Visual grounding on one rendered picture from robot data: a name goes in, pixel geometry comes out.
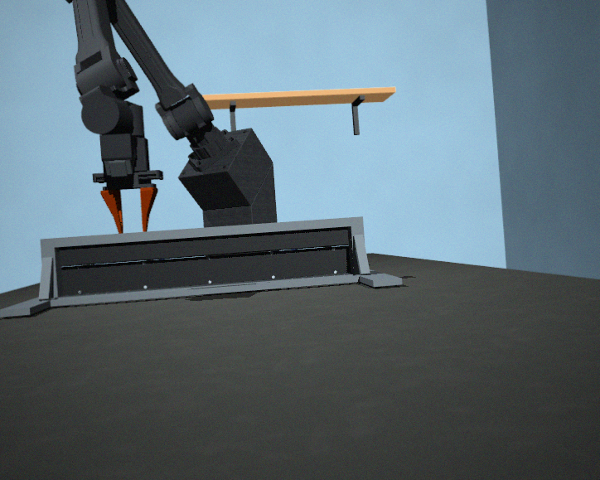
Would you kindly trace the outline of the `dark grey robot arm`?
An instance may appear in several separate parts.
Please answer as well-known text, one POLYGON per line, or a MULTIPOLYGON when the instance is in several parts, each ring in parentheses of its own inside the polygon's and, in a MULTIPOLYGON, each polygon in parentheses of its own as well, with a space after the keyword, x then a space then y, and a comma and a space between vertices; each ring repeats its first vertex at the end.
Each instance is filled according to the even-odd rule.
POLYGON ((194 84, 185 87, 169 70, 125 0, 72 3, 78 39, 74 71, 83 106, 81 118, 90 132, 100 134, 101 160, 107 176, 124 177, 133 171, 150 170, 143 107, 126 100, 140 91, 135 82, 138 77, 116 51, 111 24, 155 89, 159 98, 155 109, 168 132, 176 140, 186 137, 191 143, 193 152, 188 158, 199 172, 239 145, 231 133, 220 131, 211 122, 213 113, 194 84))

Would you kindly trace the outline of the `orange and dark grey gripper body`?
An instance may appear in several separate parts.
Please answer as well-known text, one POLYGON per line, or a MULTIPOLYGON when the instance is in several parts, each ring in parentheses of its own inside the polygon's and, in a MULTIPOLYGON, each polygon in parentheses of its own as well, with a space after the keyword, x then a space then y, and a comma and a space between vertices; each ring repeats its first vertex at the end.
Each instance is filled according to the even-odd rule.
POLYGON ((106 187, 103 187, 103 191, 157 187, 157 184, 151 181, 157 179, 152 177, 163 180, 163 172, 160 170, 136 171, 124 177, 111 177, 111 175, 107 176, 107 173, 93 173, 93 182, 104 183, 99 181, 105 181, 106 187))

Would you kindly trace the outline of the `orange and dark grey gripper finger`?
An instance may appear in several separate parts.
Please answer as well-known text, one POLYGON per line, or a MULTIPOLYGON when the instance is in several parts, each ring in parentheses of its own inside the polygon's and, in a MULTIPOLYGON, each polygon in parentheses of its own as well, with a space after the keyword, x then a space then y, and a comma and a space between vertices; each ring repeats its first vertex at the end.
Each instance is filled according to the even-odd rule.
POLYGON ((157 191, 158 189, 156 187, 140 188, 143 232, 148 231, 149 216, 157 196, 157 191))
POLYGON ((121 202, 121 191, 120 190, 109 190, 100 191, 107 207, 109 208, 115 224, 117 226, 119 234, 123 233, 123 213, 122 213, 122 202, 121 202), (117 201, 115 201, 117 199, 117 201), (118 210, 117 210, 118 204, 118 210), (120 215, 120 218, 119 218, 120 215))

